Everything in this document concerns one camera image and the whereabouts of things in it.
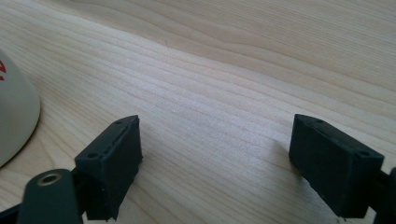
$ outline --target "black rectangular block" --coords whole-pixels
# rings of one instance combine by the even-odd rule
[[[290,161],[339,217],[364,217],[384,156],[329,123],[295,115]]]
[[[76,156],[74,172],[88,182],[88,219],[117,218],[142,158],[138,116],[115,121]]]

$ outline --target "white round object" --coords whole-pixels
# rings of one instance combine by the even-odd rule
[[[29,139],[39,113],[40,99],[35,87],[0,50],[0,166]]]

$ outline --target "screw hole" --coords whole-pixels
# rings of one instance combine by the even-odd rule
[[[42,186],[42,187],[48,186],[48,185],[51,185],[51,184],[57,182],[61,178],[62,178],[62,175],[58,174],[58,173],[44,175],[43,177],[41,177],[37,180],[37,185]]]
[[[88,154],[88,158],[90,158],[90,159],[95,158],[95,157],[97,157],[97,156],[98,156],[97,153],[90,153],[90,154]]]
[[[370,156],[370,153],[366,152],[366,151],[359,151],[359,154],[361,156]]]

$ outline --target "wood grain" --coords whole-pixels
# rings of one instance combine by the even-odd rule
[[[0,210],[138,114],[144,160],[117,223],[372,223],[338,218],[292,168],[291,125],[325,119],[388,173],[395,36],[391,0],[1,1],[0,48],[42,111],[0,169]]]

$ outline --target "black plastic piece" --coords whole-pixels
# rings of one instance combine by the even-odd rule
[[[14,224],[17,223],[18,213],[20,212],[20,204],[8,208],[7,210],[0,213],[1,224]]]
[[[76,156],[72,172],[52,170],[29,181],[21,205],[0,213],[0,224],[78,224],[84,212],[88,219],[117,219],[142,158],[139,117],[119,119]]]
[[[76,156],[76,174],[87,181],[81,200],[88,219],[117,219],[142,158],[138,116],[112,123]]]
[[[381,172],[384,156],[329,123],[295,115],[290,161],[339,217],[364,217],[375,223],[396,217],[396,171]]]
[[[51,170],[31,179],[26,185],[17,223],[82,223],[70,171]]]

